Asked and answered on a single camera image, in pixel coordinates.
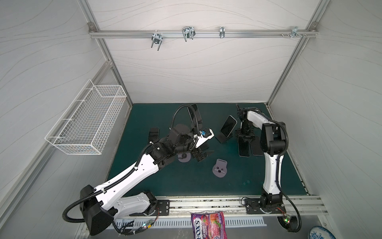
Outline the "black phone silver edge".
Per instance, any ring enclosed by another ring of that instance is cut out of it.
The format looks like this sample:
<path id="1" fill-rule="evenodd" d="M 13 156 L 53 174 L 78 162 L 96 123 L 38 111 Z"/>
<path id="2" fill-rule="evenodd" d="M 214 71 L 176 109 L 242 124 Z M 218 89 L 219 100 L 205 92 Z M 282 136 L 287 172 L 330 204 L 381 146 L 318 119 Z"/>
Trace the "black phone silver edge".
<path id="1" fill-rule="evenodd" d="M 237 120 L 232 115 L 229 115 L 226 121 L 224 122 L 220 132 L 225 137 L 229 137 L 231 133 L 233 132 L 234 128 L 236 127 L 236 125 L 237 125 Z"/>

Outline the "black phone purple edge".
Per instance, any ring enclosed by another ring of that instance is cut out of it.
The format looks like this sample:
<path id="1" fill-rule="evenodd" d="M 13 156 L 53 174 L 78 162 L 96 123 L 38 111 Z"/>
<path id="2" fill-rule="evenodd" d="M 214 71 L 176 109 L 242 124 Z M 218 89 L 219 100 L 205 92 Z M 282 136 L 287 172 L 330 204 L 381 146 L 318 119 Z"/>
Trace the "black phone purple edge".
<path id="1" fill-rule="evenodd" d="M 255 137 L 254 139 L 251 139 L 250 148 L 251 148 L 251 152 L 254 156 L 264 155 L 264 152 L 262 151 L 262 148 L 261 148 L 260 137 Z"/>

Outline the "black phone light blue edge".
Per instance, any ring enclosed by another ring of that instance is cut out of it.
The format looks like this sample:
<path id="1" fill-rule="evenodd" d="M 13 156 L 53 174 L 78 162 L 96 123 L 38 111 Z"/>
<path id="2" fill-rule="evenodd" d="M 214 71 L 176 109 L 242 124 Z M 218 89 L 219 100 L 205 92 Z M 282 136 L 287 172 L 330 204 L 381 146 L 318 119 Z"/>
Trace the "black phone light blue edge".
<path id="1" fill-rule="evenodd" d="M 154 143 L 159 139 L 159 131 L 158 127 L 151 127 L 148 133 L 148 143 Z"/>

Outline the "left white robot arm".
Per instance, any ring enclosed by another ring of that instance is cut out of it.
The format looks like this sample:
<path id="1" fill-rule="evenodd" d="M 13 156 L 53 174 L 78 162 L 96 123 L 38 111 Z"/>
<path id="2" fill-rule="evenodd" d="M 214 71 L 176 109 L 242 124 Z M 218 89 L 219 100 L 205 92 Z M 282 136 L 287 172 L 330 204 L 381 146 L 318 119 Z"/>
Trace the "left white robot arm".
<path id="1" fill-rule="evenodd" d="M 114 178 L 96 187 L 85 186 L 80 191 L 80 211 L 91 236 L 105 231 L 116 219 L 131 214 L 150 216 L 156 213 L 158 201 L 150 191 L 124 195 L 149 176 L 159 172 L 179 154 L 190 154 L 199 161 L 209 151 L 208 140 L 214 137 L 210 128 L 189 129 L 178 124 L 167 136 L 150 142 L 138 159 Z"/>

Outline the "grey round stand left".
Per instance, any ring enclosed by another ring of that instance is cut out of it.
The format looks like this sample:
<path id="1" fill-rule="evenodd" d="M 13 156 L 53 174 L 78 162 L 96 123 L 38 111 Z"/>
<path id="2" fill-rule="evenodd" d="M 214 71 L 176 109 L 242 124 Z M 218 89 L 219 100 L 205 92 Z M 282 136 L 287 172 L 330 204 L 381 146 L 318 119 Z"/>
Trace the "grey round stand left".
<path id="1" fill-rule="evenodd" d="M 181 163 L 187 163 L 191 160 L 192 156 L 189 152 L 187 153 L 181 153 L 177 155 L 177 159 Z"/>

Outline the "grey round stand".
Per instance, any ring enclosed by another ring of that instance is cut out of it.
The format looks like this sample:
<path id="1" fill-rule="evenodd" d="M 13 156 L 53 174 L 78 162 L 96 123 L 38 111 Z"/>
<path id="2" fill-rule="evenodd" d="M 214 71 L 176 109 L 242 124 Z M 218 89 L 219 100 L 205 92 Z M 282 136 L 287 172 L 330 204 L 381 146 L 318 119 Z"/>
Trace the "grey round stand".
<path id="1" fill-rule="evenodd" d="M 217 159 L 216 163 L 212 169 L 213 174 L 218 178 L 223 178 L 227 174 L 228 162 L 223 159 Z"/>
<path id="2" fill-rule="evenodd" d="M 192 156 L 189 152 L 187 153 L 181 153 L 177 155 L 177 159 L 181 163 L 187 163 L 191 160 Z"/>

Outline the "grey round stand front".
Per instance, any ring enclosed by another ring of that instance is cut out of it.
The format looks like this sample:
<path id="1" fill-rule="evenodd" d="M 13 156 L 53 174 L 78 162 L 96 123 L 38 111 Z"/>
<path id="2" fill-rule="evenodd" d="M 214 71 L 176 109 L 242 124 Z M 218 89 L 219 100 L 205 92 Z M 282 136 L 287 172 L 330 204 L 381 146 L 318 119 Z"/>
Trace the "grey round stand front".
<path id="1" fill-rule="evenodd" d="M 228 162 L 223 159 L 217 159 L 216 163 L 212 169 L 213 174 L 218 178 L 223 178 L 227 174 Z"/>

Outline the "pink Fox's candy bag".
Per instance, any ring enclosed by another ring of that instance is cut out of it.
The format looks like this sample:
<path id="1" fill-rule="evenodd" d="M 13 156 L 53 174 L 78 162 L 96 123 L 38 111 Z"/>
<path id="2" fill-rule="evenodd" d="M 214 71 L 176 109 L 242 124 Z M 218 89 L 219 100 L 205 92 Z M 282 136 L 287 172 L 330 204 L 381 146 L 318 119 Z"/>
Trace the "pink Fox's candy bag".
<path id="1" fill-rule="evenodd" d="M 226 239 L 223 212 L 191 214 L 195 239 Z"/>

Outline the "metal U-bolt clamp left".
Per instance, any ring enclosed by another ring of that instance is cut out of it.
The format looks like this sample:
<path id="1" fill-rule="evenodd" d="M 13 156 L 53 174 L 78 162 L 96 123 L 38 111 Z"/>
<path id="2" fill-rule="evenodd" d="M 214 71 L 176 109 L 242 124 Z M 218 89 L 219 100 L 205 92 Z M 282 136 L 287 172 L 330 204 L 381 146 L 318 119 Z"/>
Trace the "metal U-bolt clamp left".
<path id="1" fill-rule="evenodd" d="M 157 45 L 157 51 L 159 51 L 163 42 L 162 35 L 159 33 L 154 33 L 152 34 L 151 40 L 152 40 L 151 48 L 153 48 L 154 45 Z"/>

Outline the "metal u-bolt clamp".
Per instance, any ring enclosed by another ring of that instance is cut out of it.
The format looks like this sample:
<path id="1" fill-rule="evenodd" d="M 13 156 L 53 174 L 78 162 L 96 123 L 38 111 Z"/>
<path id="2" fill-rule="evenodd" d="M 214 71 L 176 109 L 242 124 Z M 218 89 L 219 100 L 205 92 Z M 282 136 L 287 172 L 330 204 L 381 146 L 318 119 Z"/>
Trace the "metal u-bolt clamp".
<path id="1" fill-rule="evenodd" d="M 159 51 L 163 42 L 162 35 L 159 33 L 154 33 L 152 34 L 151 40 L 152 40 L 151 48 L 153 48 L 154 45 L 157 45 L 157 51 Z"/>
<path id="2" fill-rule="evenodd" d="M 196 34 L 195 28 L 193 26 L 187 26 L 182 29 L 182 34 L 184 37 L 185 42 L 188 41 L 188 39 L 193 40 L 194 36 Z"/>

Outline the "aluminium top crossbar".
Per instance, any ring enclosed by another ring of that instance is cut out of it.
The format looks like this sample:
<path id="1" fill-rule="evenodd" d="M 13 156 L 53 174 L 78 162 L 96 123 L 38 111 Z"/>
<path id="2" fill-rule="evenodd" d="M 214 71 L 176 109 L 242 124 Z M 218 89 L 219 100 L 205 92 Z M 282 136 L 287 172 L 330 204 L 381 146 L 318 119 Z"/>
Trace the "aluminium top crossbar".
<path id="1" fill-rule="evenodd" d="M 317 37 L 318 31 L 299 29 L 300 33 L 304 33 L 307 37 Z M 210 39 L 220 38 L 219 29 L 215 30 L 195 30 L 194 39 Z M 288 34 L 291 29 L 284 30 L 229 30 L 225 29 L 225 38 L 282 38 L 280 34 Z M 164 39 L 183 38 L 181 30 L 100 30 L 91 32 L 93 39 L 150 39 L 152 34 L 159 33 Z"/>

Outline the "metal clamp small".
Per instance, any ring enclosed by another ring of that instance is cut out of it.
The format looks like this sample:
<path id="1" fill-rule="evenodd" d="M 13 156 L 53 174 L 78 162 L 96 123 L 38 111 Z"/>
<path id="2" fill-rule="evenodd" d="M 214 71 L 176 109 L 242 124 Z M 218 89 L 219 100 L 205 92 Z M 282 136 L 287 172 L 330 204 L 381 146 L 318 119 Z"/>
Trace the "metal clamp small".
<path id="1" fill-rule="evenodd" d="M 221 26 L 219 28 L 219 37 L 220 37 L 220 39 L 225 38 L 225 27 L 223 27 L 223 26 Z"/>

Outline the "metal U-bolt clamp middle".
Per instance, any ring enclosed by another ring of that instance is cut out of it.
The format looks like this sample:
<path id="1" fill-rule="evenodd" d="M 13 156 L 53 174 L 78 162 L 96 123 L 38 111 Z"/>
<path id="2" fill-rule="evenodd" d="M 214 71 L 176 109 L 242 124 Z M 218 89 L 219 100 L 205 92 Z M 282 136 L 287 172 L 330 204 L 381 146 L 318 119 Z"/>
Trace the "metal U-bolt clamp middle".
<path id="1" fill-rule="evenodd" d="M 188 39 L 193 40 L 194 36 L 196 34 L 195 28 L 193 26 L 187 26 L 182 29 L 182 34 L 184 37 L 185 42 L 188 41 Z"/>

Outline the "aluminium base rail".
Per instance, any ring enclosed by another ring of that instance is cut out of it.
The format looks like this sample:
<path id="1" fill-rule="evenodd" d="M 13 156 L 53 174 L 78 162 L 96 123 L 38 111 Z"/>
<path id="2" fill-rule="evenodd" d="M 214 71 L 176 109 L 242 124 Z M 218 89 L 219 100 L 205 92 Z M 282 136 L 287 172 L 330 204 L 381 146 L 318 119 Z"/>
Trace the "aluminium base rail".
<path id="1" fill-rule="evenodd" d="M 259 196 L 195 196 L 195 197 L 165 197 L 157 196 L 157 207 L 161 217 L 185 218 L 192 213 L 223 212 L 226 218 L 275 217 L 283 214 L 296 215 L 294 207 L 287 200 L 271 213 L 260 210 Z M 328 215 L 328 211 L 318 196 L 291 196 L 301 216 Z M 116 201 L 113 207 L 118 209 L 115 219 L 134 218 L 145 215 L 148 203 L 143 203 L 138 196 L 123 197 Z"/>

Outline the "metal bracket right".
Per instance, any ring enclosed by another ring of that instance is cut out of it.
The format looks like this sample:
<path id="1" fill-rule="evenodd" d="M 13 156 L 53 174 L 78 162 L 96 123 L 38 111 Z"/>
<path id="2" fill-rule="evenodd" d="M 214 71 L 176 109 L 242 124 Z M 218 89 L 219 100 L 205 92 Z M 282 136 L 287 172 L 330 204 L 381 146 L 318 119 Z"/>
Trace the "metal bracket right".
<path id="1" fill-rule="evenodd" d="M 300 33 L 299 31 L 298 31 L 298 27 L 296 26 L 296 27 L 294 27 L 292 30 L 291 30 L 291 32 L 290 33 L 288 33 L 288 34 L 280 34 L 280 36 L 281 37 L 284 37 L 284 38 L 289 38 L 289 39 L 292 39 L 292 38 L 305 38 L 305 37 L 307 37 L 307 35 L 306 34 L 304 34 L 304 33 Z"/>

